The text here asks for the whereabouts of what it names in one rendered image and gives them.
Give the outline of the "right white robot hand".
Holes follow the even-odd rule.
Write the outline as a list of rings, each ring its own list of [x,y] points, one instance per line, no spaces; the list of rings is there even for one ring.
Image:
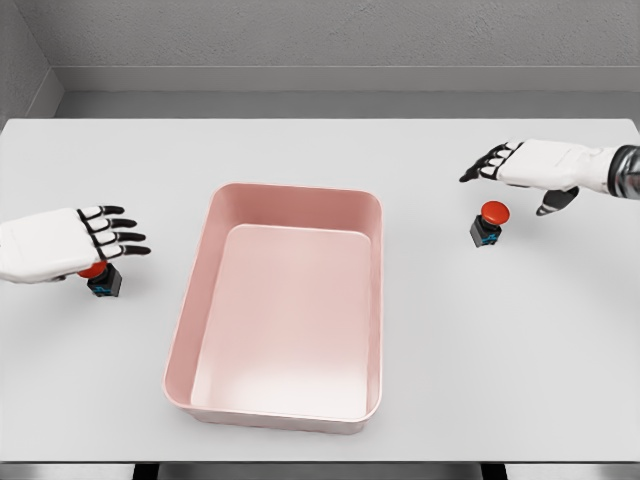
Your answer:
[[[537,216],[566,208],[578,195],[592,153],[579,145],[526,140],[493,147],[460,177],[460,183],[484,178],[519,188],[544,190]]]

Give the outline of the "red button industrial switch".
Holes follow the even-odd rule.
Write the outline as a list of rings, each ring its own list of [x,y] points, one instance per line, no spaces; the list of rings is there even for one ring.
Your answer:
[[[100,261],[77,273],[97,297],[118,297],[122,284],[120,272],[109,262]]]
[[[494,245],[502,233],[502,225],[510,218],[508,207],[499,201],[488,201],[480,209],[470,228],[476,247]]]

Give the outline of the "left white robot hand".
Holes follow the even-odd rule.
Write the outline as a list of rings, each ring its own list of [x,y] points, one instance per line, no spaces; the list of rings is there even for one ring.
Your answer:
[[[134,232],[134,220],[120,206],[61,208],[14,221],[21,254],[18,284],[57,281],[121,256],[145,256],[146,236]]]

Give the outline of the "pink plastic basket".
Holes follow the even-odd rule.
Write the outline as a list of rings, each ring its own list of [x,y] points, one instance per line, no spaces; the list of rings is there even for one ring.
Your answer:
[[[215,424],[351,435],[382,397],[383,210],[371,193],[211,197],[163,376]]]

